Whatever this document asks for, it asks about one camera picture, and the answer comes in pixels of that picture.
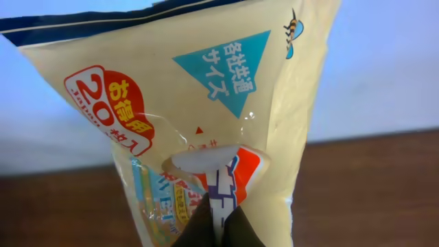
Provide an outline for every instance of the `light blue background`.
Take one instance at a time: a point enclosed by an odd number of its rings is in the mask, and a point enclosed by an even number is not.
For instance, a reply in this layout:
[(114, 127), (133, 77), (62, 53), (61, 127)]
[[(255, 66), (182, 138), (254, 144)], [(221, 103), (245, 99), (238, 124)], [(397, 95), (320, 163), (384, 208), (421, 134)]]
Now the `light blue background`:
[[(150, 2), (3, 0), (0, 17), (127, 11)], [(343, 1), (329, 38), (310, 141), (439, 126), (438, 10), (439, 1), (432, 0)], [(112, 162), (106, 137), (3, 37), (0, 65), (0, 174)]]

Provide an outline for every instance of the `blue triangle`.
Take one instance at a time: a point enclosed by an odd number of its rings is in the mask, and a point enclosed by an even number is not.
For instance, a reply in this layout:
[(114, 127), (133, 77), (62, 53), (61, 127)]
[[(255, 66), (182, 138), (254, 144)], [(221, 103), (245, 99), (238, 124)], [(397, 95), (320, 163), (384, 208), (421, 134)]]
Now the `blue triangle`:
[(270, 31), (174, 58), (237, 118), (247, 96), (257, 89), (254, 78)]

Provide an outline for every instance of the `package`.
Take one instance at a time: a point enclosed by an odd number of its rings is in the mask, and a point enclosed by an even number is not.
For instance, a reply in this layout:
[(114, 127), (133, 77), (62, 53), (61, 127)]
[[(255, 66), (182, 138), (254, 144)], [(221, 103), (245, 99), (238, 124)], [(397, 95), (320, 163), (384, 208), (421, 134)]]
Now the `package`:
[(336, 0), (169, 0), (0, 20), (0, 32), (113, 142), (144, 246), (170, 246), (208, 192), (291, 246), (292, 193)]

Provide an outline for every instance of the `blue stripe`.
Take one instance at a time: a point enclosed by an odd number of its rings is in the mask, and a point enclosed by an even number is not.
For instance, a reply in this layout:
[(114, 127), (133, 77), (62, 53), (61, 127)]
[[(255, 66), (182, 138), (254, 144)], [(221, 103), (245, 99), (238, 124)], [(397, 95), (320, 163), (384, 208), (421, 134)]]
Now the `blue stripe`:
[[(81, 14), (69, 14), (65, 16), (35, 16), (35, 17), (21, 17), (13, 19), (0, 19), (0, 30), (12, 30), (22, 27), (38, 27), (42, 25), (57, 25), (66, 23), (77, 23), (82, 21), (98, 21), (111, 19), (132, 19), (139, 17), (147, 17), (153, 14), (158, 14), (167, 10), (177, 8), (181, 5), (201, 2), (202, 0), (168, 0), (154, 7), (133, 11), (133, 12), (113, 12), (113, 13), (98, 13), (85, 12)], [(206, 8), (212, 8), (219, 5), (226, 5), (236, 3), (243, 0), (214, 0), (207, 3), (201, 3), (178, 10), (158, 14), (154, 17), (135, 21), (115, 21), (102, 23), (85, 23), (80, 25), (69, 25), (62, 27), (47, 27), (37, 30), (25, 30), (3, 34), (17, 47), (23, 45), (34, 45), (39, 43), (54, 42), (59, 40), (69, 40), (73, 38), (85, 38), (103, 32), (119, 30), (125, 27), (132, 27), (159, 19), (164, 19), (179, 14), (185, 14)]]

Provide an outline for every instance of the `brown surface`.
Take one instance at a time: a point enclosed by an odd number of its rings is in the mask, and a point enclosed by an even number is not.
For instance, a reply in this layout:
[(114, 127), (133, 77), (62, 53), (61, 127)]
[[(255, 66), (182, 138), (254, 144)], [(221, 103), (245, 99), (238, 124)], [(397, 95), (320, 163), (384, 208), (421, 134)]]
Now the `brown surface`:
[[(301, 246), (439, 246), (439, 132), (307, 147)], [(112, 167), (0, 180), (0, 246), (140, 246)]]

